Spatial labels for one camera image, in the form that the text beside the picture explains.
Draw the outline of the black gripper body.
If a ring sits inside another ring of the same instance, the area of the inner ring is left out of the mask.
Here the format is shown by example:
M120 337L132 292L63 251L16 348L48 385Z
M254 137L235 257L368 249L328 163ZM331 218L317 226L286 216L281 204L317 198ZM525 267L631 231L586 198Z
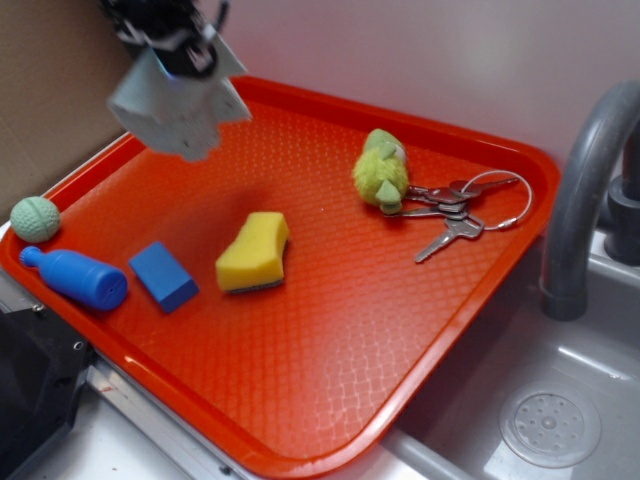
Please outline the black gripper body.
M132 58L149 50L177 77L204 78L215 71L213 42L226 22L228 1L219 3L213 21L195 1L102 0L98 5Z

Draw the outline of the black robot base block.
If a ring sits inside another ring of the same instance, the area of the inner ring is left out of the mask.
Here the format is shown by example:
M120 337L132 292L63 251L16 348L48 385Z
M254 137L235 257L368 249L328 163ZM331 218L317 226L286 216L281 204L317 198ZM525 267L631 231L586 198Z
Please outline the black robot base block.
M53 310L1 315L1 477L16 479L74 427L93 348Z

